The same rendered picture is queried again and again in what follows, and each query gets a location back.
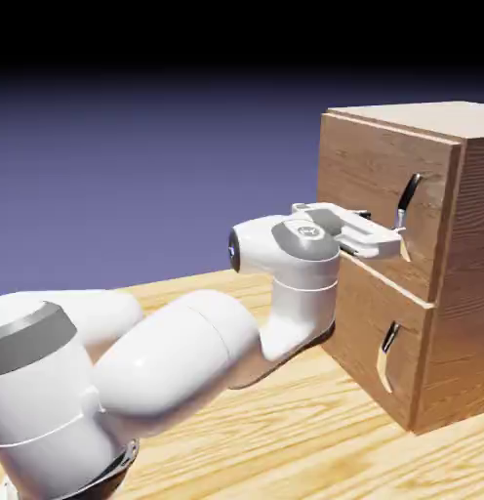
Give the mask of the light wooden cabinet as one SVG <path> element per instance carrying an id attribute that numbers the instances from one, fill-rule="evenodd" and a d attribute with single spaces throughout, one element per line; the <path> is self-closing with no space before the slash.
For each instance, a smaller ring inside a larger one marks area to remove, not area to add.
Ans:
<path id="1" fill-rule="evenodd" d="M 447 191 L 436 297 L 423 332 L 407 430 L 423 434 L 483 413 L 484 104 L 383 104 L 332 107 L 327 113 L 461 145 Z"/>

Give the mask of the wooden cabinet door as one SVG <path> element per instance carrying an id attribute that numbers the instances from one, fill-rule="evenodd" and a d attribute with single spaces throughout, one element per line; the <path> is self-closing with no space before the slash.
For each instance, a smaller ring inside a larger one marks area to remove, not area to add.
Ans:
<path id="1" fill-rule="evenodd" d="M 435 300 L 447 191 L 459 164 L 458 142 L 327 113 L 321 119 L 317 199 L 367 210 L 374 222 L 395 225 L 400 197 L 421 176 L 406 210 L 403 237 L 410 259 L 366 264 L 420 299 Z"/>
<path id="2" fill-rule="evenodd" d="M 323 349 L 400 426 L 411 427 L 425 324 L 434 308 L 347 253 L 341 253 L 336 330 Z M 389 394 L 377 373 L 378 350 L 392 321 L 400 325 L 388 354 Z"/>

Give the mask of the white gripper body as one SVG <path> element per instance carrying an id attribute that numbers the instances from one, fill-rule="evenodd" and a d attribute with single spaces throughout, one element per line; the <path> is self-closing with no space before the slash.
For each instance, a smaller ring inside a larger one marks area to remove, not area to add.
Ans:
<path id="1" fill-rule="evenodd" d="M 403 254 L 402 237 L 397 230 L 347 209 L 336 209 L 335 214 L 342 221 L 341 232 L 335 236 L 342 250 L 361 259 L 390 259 Z"/>

